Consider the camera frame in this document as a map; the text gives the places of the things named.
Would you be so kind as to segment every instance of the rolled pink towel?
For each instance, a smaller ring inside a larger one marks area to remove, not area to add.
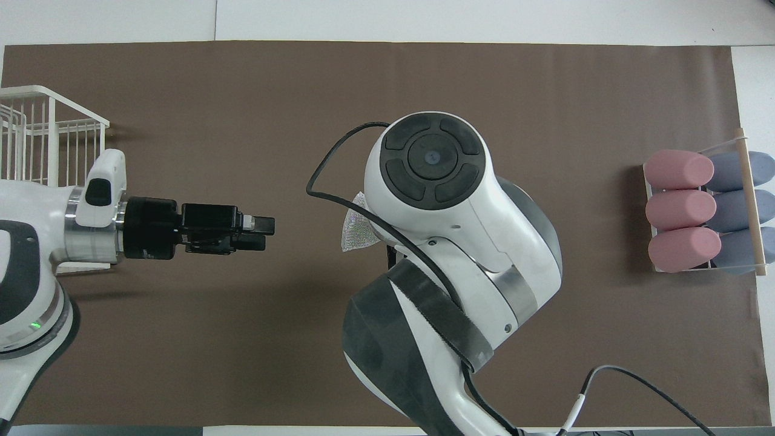
[[[698,189],[659,192],[646,203],[646,218],[659,230],[699,226],[715,213],[713,196]]]
[[[706,227],[689,227],[657,234],[649,243],[649,257],[665,272],[680,272],[714,258],[722,249],[721,238]]]
[[[713,162],[693,151],[657,151],[643,169],[646,181],[657,189],[692,189],[713,177]]]

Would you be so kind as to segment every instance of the rolled towel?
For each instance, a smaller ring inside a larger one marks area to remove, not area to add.
[[[646,203],[646,218],[659,230],[699,226],[715,212],[713,196],[698,189],[659,192]]]
[[[754,192],[759,208],[759,224],[775,218],[775,196],[772,192],[763,189]],[[708,227],[723,234],[748,228],[748,207],[743,190],[717,194],[713,199],[716,201],[716,214],[708,220]]]
[[[759,186],[775,177],[775,159],[761,151],[749,151],[753,185]],[[742,189],[742,172],[740,156],[737,151],[711,156],[715,173],[706,187],[714,192],[729,192]]]
[[[775,261],[775,228],[762,227],[762,242],[764,243],[764,261],[770,264]],[[728,268],[724,271],[731,274],[745,274],[753,271],[755,267],[751,265],[755,264],[756,261],[753,259],[751,229],[722,236],[722,249],[718,256],[713,258],[713,263],[719,268]]]
[[[657,189],[692,189],[713,177],[713,162],[693,151],[660,150],[646,162],[643,173]]]
[[[706,227],[689,227],[657,234],[649,257],[665,272],[680,272],[711,260],[722,249],[718,234]]]

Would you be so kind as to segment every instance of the silver mesh fabric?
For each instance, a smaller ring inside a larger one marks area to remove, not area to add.
[[[366,197],[362,192],[358,192],[353,202],[360,207],[366,207]],[[344,226],[342,227],[342,251],[357,250],[376,244],[380,238],[371,228],[371,222],[365,216],[348,210],[344,217]]]

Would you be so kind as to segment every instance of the white cable connector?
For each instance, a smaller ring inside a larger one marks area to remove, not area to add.
[[[587,397],[583,393],[580,393],[578,398],[576,398],[576,403],[573,405],[573,408],[570,409],[568,419],[565,421],[565,424],[563,424],[562,428],[560,428],[560,431],[570,431],[570,428],[573,427],[574,423],[576,422],[576,418],[578,418],[579,413],[581,412],[581,407],[584,405],[585,399],[587,399]]]

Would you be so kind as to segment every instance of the round joint cover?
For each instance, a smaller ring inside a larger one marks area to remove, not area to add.
[[[484,177],[485,165],[477,132],[445,113],[407,116],[389,128],[381,144],[385,184],[419,209],[446,209],[464,201]]]

